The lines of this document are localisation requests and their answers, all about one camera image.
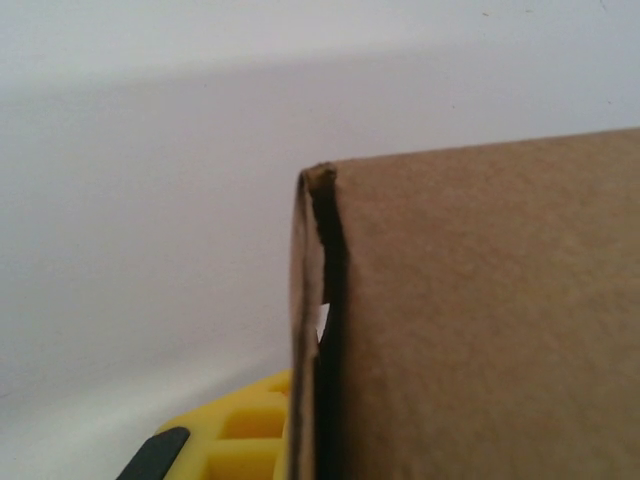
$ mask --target cardboard box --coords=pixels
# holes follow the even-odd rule
[[[639,188],[640,130],[302,172],[290,478],[640,478]]]

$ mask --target white wall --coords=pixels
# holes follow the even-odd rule
[[[3,478],[287,365],[304,166],[640,124],[634,0],[75,3],[0,15]]]

